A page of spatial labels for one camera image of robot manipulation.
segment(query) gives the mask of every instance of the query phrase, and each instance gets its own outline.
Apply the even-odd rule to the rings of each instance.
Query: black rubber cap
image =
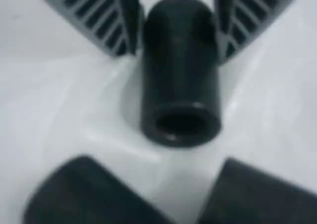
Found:
[[[317,197],[229,159],[199,224],[313,224]]]
[[[170,147],[220,131],[213,14],[199,0],[163,0],[144,26],[142,129]]]
[[[87,157],[57,170],[32,198],[24,224],[171,224]]]

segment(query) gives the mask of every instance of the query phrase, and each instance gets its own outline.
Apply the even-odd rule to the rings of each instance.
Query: white table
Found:
[[[221,68],[217,139],[168,150],[137,127],[136,59],[103,55],[42,0],[0,0],[0,223],[19,224],[34,188],[82,153],[182,224],[228,156],[317,192],[315,1],[296,0]]]

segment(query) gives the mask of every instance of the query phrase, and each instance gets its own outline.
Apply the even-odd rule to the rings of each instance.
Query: cylinder opening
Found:
[[[206,121],[196,114],[166,114],[157,119],[157,128],[168,137],[184,137],[201,134],[207,130]]]

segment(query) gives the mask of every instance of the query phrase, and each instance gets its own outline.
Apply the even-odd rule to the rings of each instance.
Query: black plastic piece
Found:
[[[171,224],[87,157],[56,171],[32,198],[24,224]]]
[[[199,224],[313,224],[317,196],[228,160]]]
[[[144,18],[139,0],[46,1],[106,53],[136,53]]]
[[[293,0],[215,0],[221,63],[253,42]]]
[[[144,26],[142,129],[171,147],[192,147],[220,131],[217,50],[210,9],[162,0]]]

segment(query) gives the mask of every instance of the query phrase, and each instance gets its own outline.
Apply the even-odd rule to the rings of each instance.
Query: white backdrop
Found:
[[[217,139],[169,150],[138,129],[137,59],[103,55],[42,0],[0,0],[0,223],[20,224],[34,188],[82,153],[182,224],[227,156],[317,192],[315,1],[296,0],[221,68]]]

